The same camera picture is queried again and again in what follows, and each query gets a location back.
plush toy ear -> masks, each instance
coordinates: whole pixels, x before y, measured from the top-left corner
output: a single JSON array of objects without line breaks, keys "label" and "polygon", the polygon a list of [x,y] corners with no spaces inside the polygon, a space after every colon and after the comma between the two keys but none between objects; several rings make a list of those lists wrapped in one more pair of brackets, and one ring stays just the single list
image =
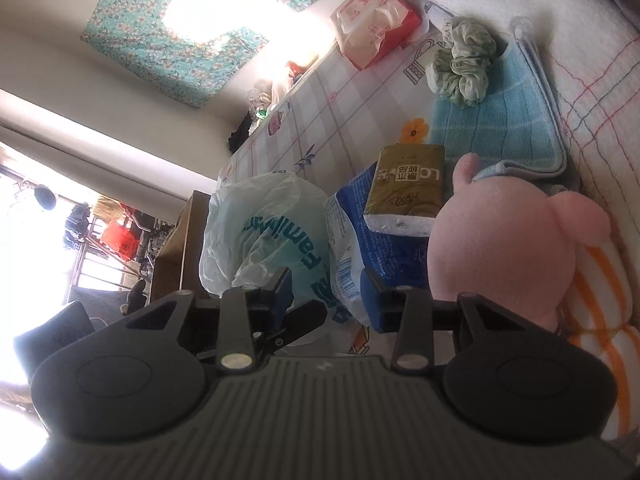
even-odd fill
[{"label": "plush toy ear", "polygon": [[609,216],[590,198],[573,191],[564,191],[548,200],[562,230],[577,242],[593,247],[603,244],[609,238]]},{"label": "plush toy ear", "polygon": [[467,184],[471,184],[473,177],[480,169],[480,157],[475,153],[465,153],[453,169],[453,192],[457,192]]}]

red plastic bag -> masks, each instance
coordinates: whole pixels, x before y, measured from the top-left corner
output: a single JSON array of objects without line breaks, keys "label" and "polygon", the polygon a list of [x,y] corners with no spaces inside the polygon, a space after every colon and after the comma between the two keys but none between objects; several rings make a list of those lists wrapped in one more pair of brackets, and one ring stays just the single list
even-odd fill
[{"label": "red plastic bag", "polygon": [[131,231],[115,220],[105,227],[100,241],[126,262],[136,255],[140,243]]},{"label": "red plastic bag", "polygon": [[404,0],[346,0],[331,22],[342,54],[364,70],[395,49],[422,19]]}]

barcode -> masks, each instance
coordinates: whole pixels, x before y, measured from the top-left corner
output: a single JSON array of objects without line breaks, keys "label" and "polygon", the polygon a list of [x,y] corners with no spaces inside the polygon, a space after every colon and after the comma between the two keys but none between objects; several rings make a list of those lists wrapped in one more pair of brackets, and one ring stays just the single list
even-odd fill
[{"label": "barcode", "polygon": [[340,290],[347,297],[347,300],[352,300],[360,293],[351,277],[351,258],[347,258],[346,260],[339,262],[337,271]]}]

blue package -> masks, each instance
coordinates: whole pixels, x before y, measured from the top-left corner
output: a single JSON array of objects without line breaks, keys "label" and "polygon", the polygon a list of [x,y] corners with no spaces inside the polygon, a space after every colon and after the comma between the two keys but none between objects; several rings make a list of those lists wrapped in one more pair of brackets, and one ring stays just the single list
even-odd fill
[{"label": "blue package", "polygon": [[388,286],[428,288],[428,239],[374,233],[362,217],[375,171],[373,164],[324,204],[332,290],[366,326],[370,320],[360,295],[360,274],[365,266],[374,269]]}]

silver screw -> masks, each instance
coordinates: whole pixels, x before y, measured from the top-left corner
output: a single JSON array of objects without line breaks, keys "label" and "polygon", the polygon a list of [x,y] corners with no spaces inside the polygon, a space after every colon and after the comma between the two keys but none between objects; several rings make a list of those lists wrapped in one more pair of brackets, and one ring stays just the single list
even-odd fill
[{"label": "silver screw", "polygon": [[404,354],[396,359],[396,364],[405,370],[422,370],[429,365],[429,360],[420,354]]},{"label": "silver screw", "polygon": [[227,354],[220,359],[220,364],[227,370],[243,370],[253,364],[254,360],[247,354]]}]

